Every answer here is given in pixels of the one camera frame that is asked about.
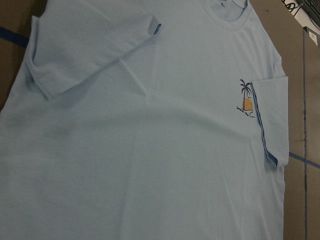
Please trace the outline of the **light blue t-shirt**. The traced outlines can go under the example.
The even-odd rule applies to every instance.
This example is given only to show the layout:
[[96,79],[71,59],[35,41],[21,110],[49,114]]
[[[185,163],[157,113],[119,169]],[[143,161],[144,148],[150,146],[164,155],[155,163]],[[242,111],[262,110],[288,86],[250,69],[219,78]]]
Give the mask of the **light blue t-shirt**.
[[248,0],[49,0],[0,114],[0,237],[281,240],[288,134]]

